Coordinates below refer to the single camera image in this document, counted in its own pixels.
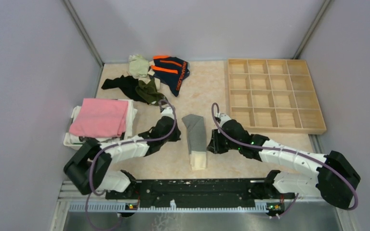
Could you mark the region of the grey underwear white waistband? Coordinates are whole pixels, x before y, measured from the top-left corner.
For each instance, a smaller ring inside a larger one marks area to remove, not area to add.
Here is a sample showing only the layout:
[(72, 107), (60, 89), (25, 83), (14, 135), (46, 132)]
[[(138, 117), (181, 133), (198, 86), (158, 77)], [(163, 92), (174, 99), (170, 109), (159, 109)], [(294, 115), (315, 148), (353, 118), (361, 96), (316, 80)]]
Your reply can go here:
[(182, 118), (186, 127), (186, 139), (193, 171), (207, 168), (207, 138), (204, 117), (188, 114)]

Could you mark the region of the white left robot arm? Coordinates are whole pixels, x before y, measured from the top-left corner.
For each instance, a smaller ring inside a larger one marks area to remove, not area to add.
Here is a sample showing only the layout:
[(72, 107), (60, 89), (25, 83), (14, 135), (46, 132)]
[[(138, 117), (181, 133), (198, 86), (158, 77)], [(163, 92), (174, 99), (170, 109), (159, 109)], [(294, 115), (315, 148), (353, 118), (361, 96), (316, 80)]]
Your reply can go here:
[(158, 152), (167, 142), (180, 140), (176, 119), (162, 116), (150, 130), (130, 139), (101, 144), (86, 141), (65, 164), (63, 172), (82, 195), (118, 193), (129, 199), (137, 192), (135, 178), (126, 170), (110, 167), (120, 161), (146, 157)]

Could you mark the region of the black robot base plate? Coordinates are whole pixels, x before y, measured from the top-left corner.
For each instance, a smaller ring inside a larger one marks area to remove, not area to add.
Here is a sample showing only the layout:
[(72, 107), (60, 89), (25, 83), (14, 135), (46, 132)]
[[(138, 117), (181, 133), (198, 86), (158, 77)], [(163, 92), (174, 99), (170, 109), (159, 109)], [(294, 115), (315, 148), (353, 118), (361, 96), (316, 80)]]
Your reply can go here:
[(279, 193), (263, 178), (138, 180), (132, 197), (107, 192), (108, 200), (135, 200), (140, 208), (252, 208), (257, 200), (293, 199), (293, 193)]

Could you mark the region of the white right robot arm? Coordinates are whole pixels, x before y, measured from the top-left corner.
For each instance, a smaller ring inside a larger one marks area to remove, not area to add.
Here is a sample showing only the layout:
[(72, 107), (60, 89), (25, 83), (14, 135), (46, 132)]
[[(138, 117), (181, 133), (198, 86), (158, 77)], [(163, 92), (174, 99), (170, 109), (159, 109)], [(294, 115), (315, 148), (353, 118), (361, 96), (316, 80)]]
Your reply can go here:
[(216, 129), (212, 131), (208, 151), (222, 154), (237, 150), (247, 159), (296, 171), (295, 174), (271, 171), (266, 178), (268, 182), (263, 185), (267, 197), (277, 198), (281, 193), (296, 193), (321, 197), (330, 205), (344, 210), (358, 207), (356, 189), (361, 177), (342, 153), (303, 152), (267, 136), (250, 134), (234, 119), (215, 116), (213, 121)]

